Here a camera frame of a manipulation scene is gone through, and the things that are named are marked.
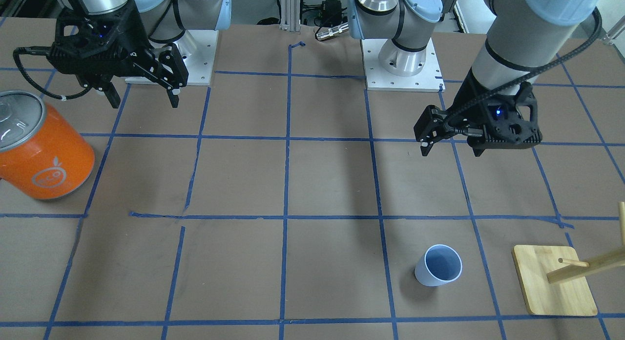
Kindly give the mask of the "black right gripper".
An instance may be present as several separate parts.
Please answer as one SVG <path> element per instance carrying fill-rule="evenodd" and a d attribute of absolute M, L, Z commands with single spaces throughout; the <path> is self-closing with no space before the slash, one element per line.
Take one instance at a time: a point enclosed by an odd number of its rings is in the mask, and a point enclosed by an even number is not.
<path fill-rule="evenodd" d="M 84 0 L 68 0 L 56 21 L 54 42 L 47 60 L 63 74 L 147 77 L 166 90 L 172 108 L 178 108 L 181 88 L 189 71 L 173 42 L 150 48 L 134 0 L 122 0 L 116 10 L 93 14 Z M 113 109 L 121 98 L 112 82 L 101 87 Z"/>

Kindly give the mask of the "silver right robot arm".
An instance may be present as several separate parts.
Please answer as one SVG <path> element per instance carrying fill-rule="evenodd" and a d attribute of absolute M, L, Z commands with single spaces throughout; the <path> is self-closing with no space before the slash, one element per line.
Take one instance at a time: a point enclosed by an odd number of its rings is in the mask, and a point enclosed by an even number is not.
<path fill-rule="evenodd" d="M 226 30 L 232 0 L 58 0 L 54 41 L 45 57 L 113 108 L 121 98 L 113 77 L 139 77 L 165 89 L 172 107 L 187 86 L 190 30 Z"/>

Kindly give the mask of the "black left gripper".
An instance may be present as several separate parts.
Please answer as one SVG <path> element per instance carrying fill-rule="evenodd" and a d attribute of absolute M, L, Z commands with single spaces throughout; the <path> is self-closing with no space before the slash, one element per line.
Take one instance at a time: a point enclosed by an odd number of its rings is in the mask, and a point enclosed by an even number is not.
<path fill-rule="evenodd" d="M 496 93 L 455 117 L 455 130 L 445 126 L 451 115 L 428 105 L 413 128 L 420 142 L 420 152 L 426 157 L 433 145 L 456 134 L 467 136 L 475 157 L 487 149 L 528 149 L 542 142 L 538 126 L 538 104 L 530 82 L 522 82 L 515 95 Z"/>

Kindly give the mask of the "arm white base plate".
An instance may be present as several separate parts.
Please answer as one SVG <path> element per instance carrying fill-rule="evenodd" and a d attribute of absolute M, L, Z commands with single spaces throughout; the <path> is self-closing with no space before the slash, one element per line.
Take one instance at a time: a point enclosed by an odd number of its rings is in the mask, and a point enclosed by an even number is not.
<path fill-rule="evenodd" d="M 424 50 L 400 50 L 390 39 L 361 41 L 368 90 L 444 91 L 444 81 L 433 40 Z"/>
<path fill-rule="evenodd" d="M 187 85 L 210 85 L 219 31 L 186 30 L 174 41 L 189 73 Z"/>

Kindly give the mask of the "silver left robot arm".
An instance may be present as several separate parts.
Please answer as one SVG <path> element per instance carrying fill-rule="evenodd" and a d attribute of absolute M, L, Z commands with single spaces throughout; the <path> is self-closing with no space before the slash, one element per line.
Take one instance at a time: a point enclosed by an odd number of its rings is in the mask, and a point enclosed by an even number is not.
<path fill-rule="evenodd" d="M 587 49 L 600 35 L 600 0 L 483 0 L 494 14 L 485 42 L 447 110 L 427 106 L 414 126 L 422 155 L 464 135 L 476 157 L 487 149 L 528 149 L 542 141 L 533 82 Z M 422 70 L 441 0 L 350 0 L 351 37 L 384 39 L 389 73 Z"/>

